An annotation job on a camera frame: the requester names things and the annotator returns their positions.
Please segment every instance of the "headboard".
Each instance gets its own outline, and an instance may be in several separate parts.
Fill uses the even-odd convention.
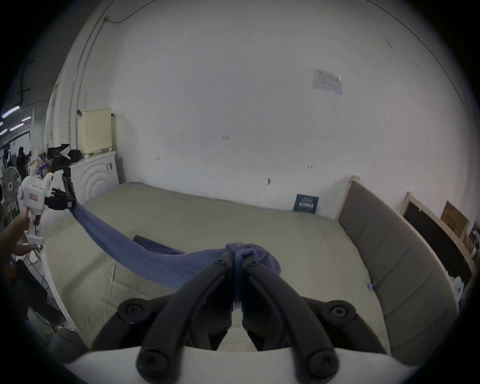
[[[420,234],[358,178],[350,182],[338,222],[370,273],[392,356],[423,363],[458,315],[445,268]]]

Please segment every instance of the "wooden frame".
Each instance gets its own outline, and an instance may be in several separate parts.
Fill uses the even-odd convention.
[[[350,177],[350,181],[348,182],[348,187],[347,190],[345,191],[345,196],[343,196],[342,204],[340,205],[340,208],[338,210],[338,213],[335,217],[335,221],[338,221],[338,218],[340,217],[340,214],[342,213],[343,206],[345,205],[345,200],[347,199],[348,191],[350,190],[350,186],[352,185],[352,182],[355,181],[358,184],[360,184],[360,178],[358,176],[352,175]]]
[[[403,201],[402,208],[400,209],[400,215],[403,217],[405,215],[405,212],[407,211],[408,205],[413,204],[416,206],[421,212],[424,212],[430,219],[432,219],[436,225],[438,225],[450,238],[451,241],[457,246],[458,250],[462,254],[463,258],[467,262],[468,267],[470,268],[470,271],[473,273],[475,269],[475,265],[473,263],[473,260],[470,257],[470,254],[468,253],[467,249],[465,248],[465,245],[463,245],[462,239],[465,236],[465,232],[467,231],[467,225],[465,225],[465,228],[462,231],[461,238],[459,239],[456,234],[448,227],[447,224],[445,224],[440,218],[438,218],[430,209],[428,209],[426,206],[424,206],[421,202],[419,202],[417,199],[415,199],[412,196],[411,192],[407,192],[407,195],[405,196],[405,200]]]

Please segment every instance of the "blue cloth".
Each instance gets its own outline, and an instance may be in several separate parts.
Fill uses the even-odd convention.
[[[225,251],[231,251],[234,255],[233,278],[237,303],[241,300],[241,261],[244,256],[253,254],[261,264],[277,276],[280,275],[278,261],[259,245],[233,243],[227,244],[225,248],[183,253],[140,236],[135,236],[131,240],[78,203],[72,209],[72,213],[107,255],[137,275],[174,290],[179,289]]]

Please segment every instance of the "cable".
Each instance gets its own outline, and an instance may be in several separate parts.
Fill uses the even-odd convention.
[[[107,17],[105,17],[105,18],[103,19],[103,21],[106,21],[106,22],[112,23],[112,24],[120,24],[120,23],[123,23],[123,22],[124,22],[125,20],[127,20],[130,16],[133,16],[133,15],[136,14],[139,10],[145,8],[145,7],[146,7],[147,5],[149,5],[149,4],[152,4],[154,1],[156,1],[156,0],[152,0],[151,2],[148,2],[148,3],[145,4],[143,7],[140,7],[140,8],[137,9],[135,12],[129,14],[129,15],[128,15],[127,17],[125,17],[123,20],[120,20],[120,21],[112,21],[112,20],[108,19],[108,16],[107,16]]]
[[[30,310],[35,314],[36,317],[38,317],[38,319],[39,319],[43,324],[45,324],[47,327],[49,327],[49,328],[52,330],[53,333],[55,333],[56,335],[64,338],[65,340],[70,341],[72,344],[75,344],[78,348],[83,348],[82,346],[80,346],[80,345],[78,345],[77,343],[75,343],[73,340],[70,340],[70,339],[66,338],[65,336],[62,336],[62,335],[60,334],[60,332],[58,332],[58,331],[55,332],[54,329],[53,329],[53,327],[52,327],[50,324],[47,324],[46,322],[44,322],[44,321],[40,318],[40,316],[39,316],[32,308],[30,308]]]
[[[402,24],[406,29],[408,29],[408,31],[410,31],[410,33],[415,36],[417,38],[417,40],[419,42],[421,42],[423,44],[423,46],[427,49],[427,51],[429,51],[431,53],[431,55],[433,56],[433,58],[435,60],[437,60],[437,63],[438,65],[440,65],[440,67],[443,69],[443,71],[445,72],[446,76],[448,77],[448,80],[450,80],[450,83],[452,83],[452,86],[453,88],[455,89],[455,92],[456,94],[458,95],[458,98],[460,99],[460,102],[462,103],[463,107],[465,108],[465,103],[463,102],[462,100],[462,96],[460,96],[460,93],[458,92],[457,88],[455,87],[455,84],[453,83],[452,79],[450,78],[450,76],[448,75],[447,71],[445,70],[444,66],[439,62],[439,60],[436,58],[436,56],[433,54],[433,52],[430,50],[430,48],[427,47],[427,45],[415,34],[415,32],[413,32],[410,28],[408,28],[405,24],[403,24],[399,19],[397,19],[395,16],[393,16],[389,11],[387,11],[386,9],[382,8],[380,5],[378,4],[375,4],[373,1],[371,0],[366,0],[367,2],[369,2],[370,4],[374,5],[375,7],[378,7],[380,8],[382,11],[384,11],[385,13],[389,14],[390,16],[392,16],[395,20],[397,20],[400,24]]]

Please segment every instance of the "mattress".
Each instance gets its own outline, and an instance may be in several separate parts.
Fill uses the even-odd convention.
[[[280,276],[300,295],[350,302],[389,350],[381,305],[368,288],[367,268],[343,228],[332,219],[141,183],[121,184],[84,206],[131,239],[140,235],[184,252],[232,242],[258,244],[276,257],[282,267]],[[60,307],[87,345],[122,301],[171,293],[116,263],[72,215],[46,230],[43,258]],[[233,324],[240,327],[240,323],[241,316],[236,314]],[[239,331],[232,327],[229,334],[238,336]],[[238,343],[227,338],[226,350],[236,350]]]

